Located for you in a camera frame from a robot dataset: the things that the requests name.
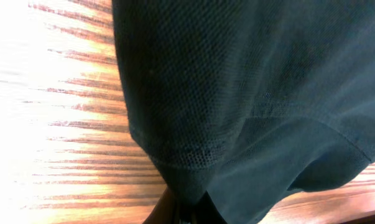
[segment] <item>wood grain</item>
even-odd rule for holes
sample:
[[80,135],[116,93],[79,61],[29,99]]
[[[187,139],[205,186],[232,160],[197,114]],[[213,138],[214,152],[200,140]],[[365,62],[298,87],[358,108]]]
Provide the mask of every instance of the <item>wood grain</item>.
[[[0,223],[142,223],[165,184],[129,135],[111,1],[0,4],[18,18],[0,14]],[[372,213],[375,164],[284,199],[262,223]]]

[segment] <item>dark green polo shirt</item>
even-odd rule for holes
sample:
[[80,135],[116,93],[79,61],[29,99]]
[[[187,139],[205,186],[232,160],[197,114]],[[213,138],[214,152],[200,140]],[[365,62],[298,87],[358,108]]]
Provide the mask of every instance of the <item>dark green polo shirt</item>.
[[131,135],[175,195],[256,223],[375,162],[375,1],[113,0]]

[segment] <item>wooden surface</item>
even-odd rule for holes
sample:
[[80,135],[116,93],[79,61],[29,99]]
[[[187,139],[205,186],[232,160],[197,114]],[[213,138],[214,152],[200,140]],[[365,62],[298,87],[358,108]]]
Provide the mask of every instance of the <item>wooden surface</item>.
[[[110,0],[0,2],[0,223],[142,223],[164,191],[128,133],[112,26]],[[373,213],[375,164],[263,223]]]

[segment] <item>wooden table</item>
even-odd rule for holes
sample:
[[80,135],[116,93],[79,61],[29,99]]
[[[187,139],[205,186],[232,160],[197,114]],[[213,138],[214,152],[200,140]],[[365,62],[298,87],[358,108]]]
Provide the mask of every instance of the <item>wooden table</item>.
[[[165,184],[128,133],[111,1],[0,4],[0,223],[142,223]],[[375,164],[262,223],[373,213]]]

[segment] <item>shirt fabric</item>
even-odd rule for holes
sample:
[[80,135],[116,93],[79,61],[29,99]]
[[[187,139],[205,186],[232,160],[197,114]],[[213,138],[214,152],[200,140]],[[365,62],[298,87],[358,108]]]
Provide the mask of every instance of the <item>shirt fabric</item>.
[[375,162],[375,1],[113,1],[130,132],[228,223]]

